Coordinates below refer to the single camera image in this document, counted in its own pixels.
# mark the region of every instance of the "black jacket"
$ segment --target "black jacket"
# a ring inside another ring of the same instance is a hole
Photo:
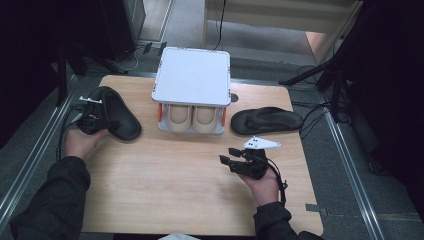
[[[15,239],[78,239],[83,222],[90,174],[84,161],[65,157],[49,170],[28,208],[10,222]],[[258,207],[254,215],[258,239],[299,239],[288,221],[284,203]]]

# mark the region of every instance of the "wooden table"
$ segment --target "wooden table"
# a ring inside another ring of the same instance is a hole
[[[218,155],[229,156],[229,147],[243,149],[251,138],[232,133],[229,123],[234,113],[264,106],[292,110],[287,89],[232,83],[231,92],[239,101],[228,107],[225,131],[216,136],[161,131],[158,104],[151,99],[153,83],[152,78],[123,76],[106,76],[101,82],[120,93],[143,131],[132,142],[112,136],[102,140],[88,160],[92,183],[83,231],[254,235],[252,215],[257,205],[249,188],[220,163]],[[266,154],[287,179],[290,224],[297,232],[321,235],[319,213],[305,208],[316,200],[299,134],[262,137],[282,144]]]

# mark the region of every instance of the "white box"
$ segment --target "white box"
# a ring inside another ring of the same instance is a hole
[[[160,104],[158,126],[170,131],[166,123],[166,104],[219,108],[218,124],[212,134],[224,131],[225,108],[231,103],[230,55],[223,51],[166,47],[152,90]],[[186,132],[195,133],[193,129]]]

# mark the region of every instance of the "person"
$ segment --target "person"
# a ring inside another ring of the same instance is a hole
[[[28,207],[10,221],[15,239],[78,239],[86,192],[90,187],[85,161],[93,153],[97,142],[108,134],[106,129],[93,135],[79,129],[69,130],[65,138],[66,156],[51,166],[46,181]],[[268,169],[260,180],[239,177],[251,189],[259,205],[254,215],[257,238],[299,239],[288,223],[290,212],[284,207],[284,202],[278,201],[275,173]]]

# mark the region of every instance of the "floor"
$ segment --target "floor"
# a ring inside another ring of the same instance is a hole
[[[167,6],[171,3],[163,0],[161,10],[155,11],[154,3],[158,4],[159,0],[144,0],[146,11],[157,13],[159,20],[149,23],[150,19],[146,19],[146,26],[161,26],[156,28],[155,34],[151,37],[145,37],[143,44],[146,42],[155,42],[155,46],[160,43],[167,43],[167,46],[202,48],[203,37],[203,12],[204,1],[192,0],[174,0],[172,8],[168,11]],[[213,49],[218,43],[217,26],[219,23],[208,22],[207,32],[207,48]],[[142,32],[141,36],[147,36],[146,32]],[[227,51],[230,55],[238,60],[252,60],[265,64],[260,74],[255,75],[266,80],[275,75],[275,69],[270,66],[290,65],[295,66],[295,71],[301,73],[301,70],[311,68],[316,65],[312,51],[308,45],[304,32],[263,28],[256,26],[240,25],[224,23],[222,27],[222,39],[217,47],[218,50]],[[140,57],[140,65],[143,65],[143,57]],[[130,56],[126,61],[119,64],[133,66],[135,59]],[[143,66],[143,72],[135,74],[144,74],[147,66]],[[285,80],[291,75],[284,75],[281,80]],[[88,89],[98,84],[100,75],[91,74],[80,81],[77,94],[84,95]],[[263,81],[262,84],[276,84],[275,81]],[[313,85],[302,83],[299,86],[289,88],[290,95],[296,111],[306,115],[310,108],[296,105],[299,103],[322,103],[328,99],[330,95],[317,92]],[[45,123],[49,121],[49,113],[52,112],[51,107],[42,106],[39,114],[32,116],[26,123],[27,128],[39,129],[37,131],[26,132],[22,129],[16,138],[15,144],[19,145],[19,139],[26,139],[31,146],[39,143],[37,137],[42,132]],[[354,129],[349,124],[334,124],[334,121],[323,115],[325,109],[316,112],[312,119],[320,119],[316,121],[315,128],[302,141],[305,156],[310,169],[311,179],[319,211],[324,225],[324,237],[327,240],[336,239],[408,239],[419,240],[424,239],[424,227],[413,206],[405,193],[405,189],[390,176],[376,176],[370,174],[366,159],[357,137],[355,137]],[[54,155],[53,147],[47,148],[46,155]],[[2,149],[0,158],[2,159],[25,159],[26,155],[31,152],[31,147],[23,145],[19,152],[11,149]],[[41,156],[31,159],[32,162],[43,163]],[[35,170],[34,177],[27,184],[33,187],[45,178],[45,172],[39,167]],[[6,180],[6,185],[11,185],[14,176]],[[23,199],[19,205],[25,205],[31,197],[31,193],[24,192]],[[379,225],[367,224],[367,218],[375,218]],[[113,234],[91,234],[83,233],[80,239],[91,240],[111,240]],[[0,239],[11,239],[10,234],[4,231],[0,235]]]

